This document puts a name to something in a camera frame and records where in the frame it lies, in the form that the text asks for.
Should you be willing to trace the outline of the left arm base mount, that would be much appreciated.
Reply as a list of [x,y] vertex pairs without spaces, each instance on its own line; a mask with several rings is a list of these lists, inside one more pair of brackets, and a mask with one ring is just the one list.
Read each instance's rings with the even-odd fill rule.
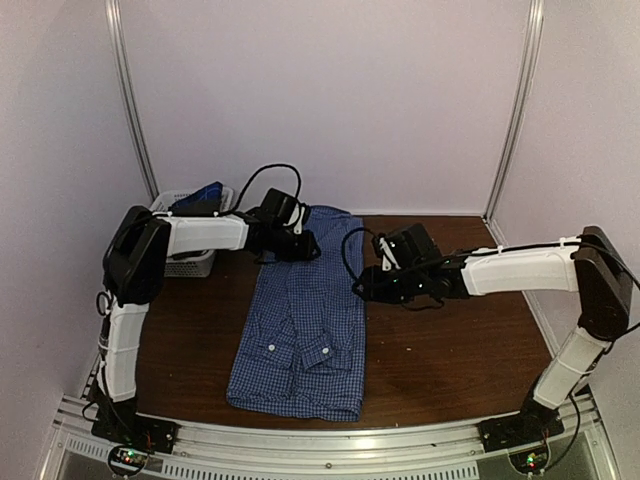
[[130,478],[142,472],[156,453],[171,454],[178,424],[137,413],[136,398],[115,404],[97,385],[88,394],[86,413],[91,406],[97,413],[90,419],[91,434],[113,443],[106,463],[116,477]]

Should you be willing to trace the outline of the white plastic laundry basket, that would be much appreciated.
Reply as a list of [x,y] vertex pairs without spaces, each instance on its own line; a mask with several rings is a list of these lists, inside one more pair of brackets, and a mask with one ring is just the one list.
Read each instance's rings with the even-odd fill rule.
[[[151,203],[149,209],[157,212],[166,212],[174,202],[175,197],[183,192],[195,190],[170,190],[160,193]],[[223,185],[223,196],[220,204],[221,210],[230,208],[235,196],[235,191]],[[200,251],[190,254],[181,254],[177,259],[168,258],[165,265],[165,276],[168,278],[206,278],[210,275],[216,252],[214,250]]]

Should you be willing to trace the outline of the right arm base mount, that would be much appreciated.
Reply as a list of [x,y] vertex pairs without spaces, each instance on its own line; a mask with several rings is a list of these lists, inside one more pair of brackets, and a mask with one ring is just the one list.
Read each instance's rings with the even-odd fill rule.
[[522,475],[541,475],[551,465],[549,440],[565,431],[558,409],[526,398],[520,410],[478,425],[485,453],[509,451],[509,461]]

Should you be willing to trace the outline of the blue plaid long sleeve shirt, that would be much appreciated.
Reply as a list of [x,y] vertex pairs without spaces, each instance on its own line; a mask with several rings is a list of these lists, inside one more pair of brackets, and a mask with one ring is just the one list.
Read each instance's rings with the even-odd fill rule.
[[364,264],[363,222],[314,206],[306,227],[321,255],[261,268],[226,400],[272,415],[356,422],[364,399],[366,311],[347,269]]

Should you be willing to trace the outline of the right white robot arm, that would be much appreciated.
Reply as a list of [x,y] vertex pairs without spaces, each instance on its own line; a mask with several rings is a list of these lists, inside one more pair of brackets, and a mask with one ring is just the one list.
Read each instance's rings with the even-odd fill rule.
[[585,380],[613,345],[634,329],[631,300],[639,282],[604,231],[588,226],[555,242],[441,253],[414,224],[373,240],[379,264],[351,276],[365,302],[406,305],[426,295],[436,305],[504,292],[565,291],[579,295],[576,327],[532,386],[512,430],[535,440],[551,414]]

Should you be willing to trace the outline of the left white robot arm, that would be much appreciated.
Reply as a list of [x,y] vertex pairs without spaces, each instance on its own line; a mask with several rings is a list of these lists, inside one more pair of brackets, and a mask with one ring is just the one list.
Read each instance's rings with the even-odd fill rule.
[[201,251],[248,251],[277,261],[312,261],[321,254],[305,224],[310,209],[296,197],[270,189],[246,212],[186,206],[153,212],[134,206],[103,257],[105,307],[99,341],[101,391],[115,403],[136,395],[136,361],[150,304],[162,290],[167,261]]

